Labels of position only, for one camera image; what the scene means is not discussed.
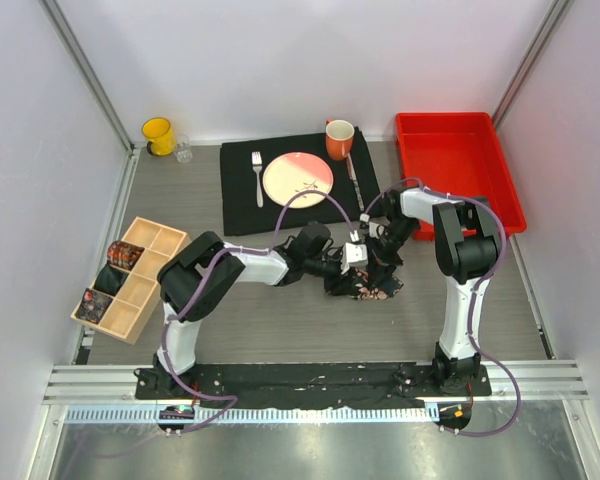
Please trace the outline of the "floral rose necktie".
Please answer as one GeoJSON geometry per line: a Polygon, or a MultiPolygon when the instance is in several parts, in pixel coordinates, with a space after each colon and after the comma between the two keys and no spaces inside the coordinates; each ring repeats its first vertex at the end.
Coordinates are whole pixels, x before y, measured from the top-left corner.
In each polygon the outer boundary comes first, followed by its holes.
{"type": "Polygon", "coordinates": [[[350,268],[344,274],[326,278],[323,285],[329,296],[353,300],[387,300],[403,288],[403,282],[393,274],[373,276],[360,268],[350,268]]]}

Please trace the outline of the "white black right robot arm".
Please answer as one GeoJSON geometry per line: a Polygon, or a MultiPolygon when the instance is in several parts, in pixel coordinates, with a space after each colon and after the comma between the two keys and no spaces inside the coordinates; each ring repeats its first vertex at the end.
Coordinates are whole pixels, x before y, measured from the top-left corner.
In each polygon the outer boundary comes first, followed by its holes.
{"type": "Polygon", "coordinates": [[[479,341],[482,304],[504,258],[504,226],[486,201],[428,187],[392,188],[372,203],[381,205],[388,220],[382,228],[373,226],[371,207],[360,215],[361,226],[368,230],[368,258],[377,279],[402,264],[398,251],[421,224],[434,229],[435,258],[446,282],[446,307],[431,380],[440,393],[455,394],[479,376],[484,356],[479,341]]]}

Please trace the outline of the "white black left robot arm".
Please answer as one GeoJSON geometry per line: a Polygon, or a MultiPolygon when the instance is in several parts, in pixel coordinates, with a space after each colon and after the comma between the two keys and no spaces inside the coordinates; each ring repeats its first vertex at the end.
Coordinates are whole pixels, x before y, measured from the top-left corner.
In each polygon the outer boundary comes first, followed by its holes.
{"type": "Polygon", "coordinates": [[[282,287],[304,275],[320,277],[325,289],[340,295],[354,274],[346,261],[349,243],[334,254],[330,230],[312,222],[270,250],[237,246],[212,231],[197,237],[158,274],[164,327],[153,366],[160,371],[159,388],[170,398],[185,397],[193,385],[189,371],[196,363],[195,348],[202,321],[236,283],[282,287]]]}

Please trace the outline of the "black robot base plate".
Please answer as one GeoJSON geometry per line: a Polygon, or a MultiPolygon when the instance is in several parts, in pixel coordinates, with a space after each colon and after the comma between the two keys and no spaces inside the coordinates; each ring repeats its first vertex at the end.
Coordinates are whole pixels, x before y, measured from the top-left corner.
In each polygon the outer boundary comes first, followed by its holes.
{"type": "Polygon", "coordinates": [[[206,408],[326,410],[397,409],[419,406],[428,397],[488,397],[485,367],[468,380],[441,386],[433,367],[416,362],[196,364],[180,375],[180,386],[161,365],[136,368],[138,400],[192,399],[206,408]]]}

